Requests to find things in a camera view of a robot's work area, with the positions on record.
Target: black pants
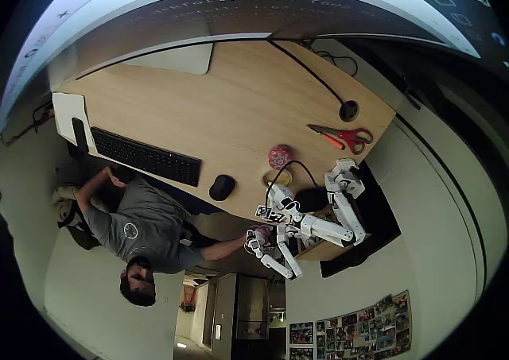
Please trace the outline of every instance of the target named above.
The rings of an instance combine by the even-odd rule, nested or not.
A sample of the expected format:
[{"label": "black pants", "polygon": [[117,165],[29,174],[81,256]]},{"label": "black pants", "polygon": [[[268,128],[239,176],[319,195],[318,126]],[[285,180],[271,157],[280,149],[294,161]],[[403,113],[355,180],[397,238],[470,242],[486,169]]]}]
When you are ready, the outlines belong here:
[{"label": "black pants", "polygon": [[207,237],[206,235],[202,235],[200,231],[188,221],[184,221],[182,223],[182,227],[191,232],[191,242],[192,242],[191,246],[202,248],[209,247],[217,242],[220,242],[217,239]]}]

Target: pink ball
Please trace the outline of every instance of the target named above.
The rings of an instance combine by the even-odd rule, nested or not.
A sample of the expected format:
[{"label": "pink ball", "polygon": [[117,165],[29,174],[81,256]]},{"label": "pink ball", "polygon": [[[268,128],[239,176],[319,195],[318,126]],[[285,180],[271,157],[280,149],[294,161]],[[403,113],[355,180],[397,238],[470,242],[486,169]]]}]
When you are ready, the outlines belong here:
[{"label": "pink ball", "polygon": [[279,144],[269,151],[269,165],[274,169],[281,169],[292,160],[292,149],[288,145]]}]

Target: poster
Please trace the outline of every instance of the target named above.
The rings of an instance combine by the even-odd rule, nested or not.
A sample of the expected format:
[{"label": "poster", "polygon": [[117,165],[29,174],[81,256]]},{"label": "poster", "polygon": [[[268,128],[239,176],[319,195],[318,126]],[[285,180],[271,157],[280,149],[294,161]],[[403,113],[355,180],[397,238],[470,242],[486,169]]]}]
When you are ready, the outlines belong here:
[{"label": "poster", "polygon": [[317,321],[317,359],[380,360],[410,349],[408,291],[351,314]]},{"label": "poster", "polygon": [[289,360],[314,360],[313,348],[290,348]]},{"label": "poster", "polygon": [[313,344],[313,322],[290,324],[289,343]]}]

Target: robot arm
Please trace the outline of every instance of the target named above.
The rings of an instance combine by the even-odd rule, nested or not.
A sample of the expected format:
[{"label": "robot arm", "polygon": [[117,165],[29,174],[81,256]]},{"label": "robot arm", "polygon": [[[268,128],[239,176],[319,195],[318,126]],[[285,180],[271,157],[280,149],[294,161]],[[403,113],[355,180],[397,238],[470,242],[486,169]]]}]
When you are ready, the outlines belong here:
[{"label": "robot arm", "polygon": [[302,275],[302,270],[297,264],[297,261],[295,261],[293,255],[288,250],[288,246],[286,246],[287,242],[288,238],[286,237],[284,227],[278,226],[278,248],[283,254],[283,257],[288,261],[291,269],[287,269],[284,265],[281,265],[279,262],[273,259],[269,254],[264,253],[264,251],[267,251],[267,249],[273,249],[273,247],[270,246],[270,243],[266,241],[263,234],[257,230],[247,231],[246,246],[252,251],[254,255],[256,255],[256,257],[260,260],[261,263],[263,263],[265,267],[277,271],[287,279],[293,278],[294,274],[295,277],[300,277]]},{"label": "robot arm", "polygon": [[331,172],[324,175],[328,201],[332,205],[334,215],[340,224],[324,221],[312,215],[299,211],[299,203],[293,200],[292,192],[279,184],[272,184],[269,190],[269,207],[260,205],[256,211],[258,217],[266,221],[277,223],[277,244],[283,257],[291,269],[279,264],[270,255],[264,253],[265,238],[257,232],[249,230],[247,233],[247,247],[261,260],[264,266],[272,268],[287,279],[293,275],[300,277],[301,268],[288,250],[288,238],[295,237],[304,241],[313,236],[323,238],[338,246],[353,242],[359,245],[366,237],[366,232],[357,219],[345,193],[357,198],[363,191],[364,185],[352,171],[356,168],[353,160],[338,160]]}]

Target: wooden desk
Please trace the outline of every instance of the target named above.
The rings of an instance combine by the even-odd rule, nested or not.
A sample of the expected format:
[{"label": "wooden desk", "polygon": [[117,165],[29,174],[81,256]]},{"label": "wooden desk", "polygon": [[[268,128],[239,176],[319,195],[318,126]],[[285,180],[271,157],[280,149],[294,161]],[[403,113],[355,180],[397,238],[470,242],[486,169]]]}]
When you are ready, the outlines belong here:
[{"label": "wooden desk", "polygon": [[[66,83],[59,91],[85,98],[91,126],[136,141],[200,158],[197,188],[160,180],[246,219],[265,199],[262,175],[276,144],[293,148],[323,184],[335,160],[353,157],[314,133],[308,123],[351,130],[368,128],[375,141],[355,157],[360,162],[394,117],[394,111],[348,74],[293,42],[279,42],[343,97],[360,106],[357,119],[342,122],[340,104],[326,88],[287,55],[265,41],[215,44],[206,75],[117,64]],[[91,154],[101,157],[96,151]],[[311,186],[299,166],[291,166],[294,192]],[[208,195],[218,175],[235,178],[223,202]]]}]

